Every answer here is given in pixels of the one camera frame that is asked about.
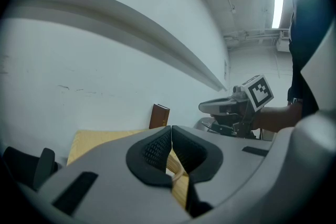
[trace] black chair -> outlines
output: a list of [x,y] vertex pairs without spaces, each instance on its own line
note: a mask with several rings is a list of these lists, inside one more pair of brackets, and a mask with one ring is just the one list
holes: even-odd
[[55,152],[48,148],[43,149],[39,158],[9,146],[3,160],[16,181],[35,191],[59,168],[55,162]]

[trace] ceiling light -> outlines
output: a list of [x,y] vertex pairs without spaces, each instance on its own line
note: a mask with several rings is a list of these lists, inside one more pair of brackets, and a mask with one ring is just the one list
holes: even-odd
[[274,0],[274,16],[272,28],[279,28],[280,26],[283,5],[284,0]]

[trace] wooden board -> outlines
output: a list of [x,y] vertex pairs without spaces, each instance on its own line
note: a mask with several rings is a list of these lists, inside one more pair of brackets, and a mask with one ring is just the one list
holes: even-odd
[[[71,150],[68,156],[67,165],[75,161],[77,158],[85,154],[87,151],[92,148],[109,142],[124,138],[130,135],[136,135],[137,133],[143,132],[146,130],[134,130],[134,131],[123,131],[123,132],[105,132],[105,131],[88,131],[88,130],[79,130],[77,131],[74,141],[71,145]],[[175,152],[172,150],[170,155],[179,161]],[[176,184],[173,186],[172,194],[178,201],[178,203],[185,208],[187,190],[188,190],[189,177],[187,174],[184,174]]]

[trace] person's arm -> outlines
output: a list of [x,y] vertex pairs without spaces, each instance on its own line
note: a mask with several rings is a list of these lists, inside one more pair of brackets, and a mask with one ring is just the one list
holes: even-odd
[[271,132],[279,132],[286,127],[294,127],[302,115],[302,103],[296,102],[283,108],[264,107],[256,114],[253,122],[253,130],[264,129]]

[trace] book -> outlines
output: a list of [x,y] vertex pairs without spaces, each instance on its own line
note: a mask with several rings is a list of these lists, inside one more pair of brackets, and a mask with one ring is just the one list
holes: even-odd
[[154,104],[149,129],[167,126],[170,109],[160,104]]

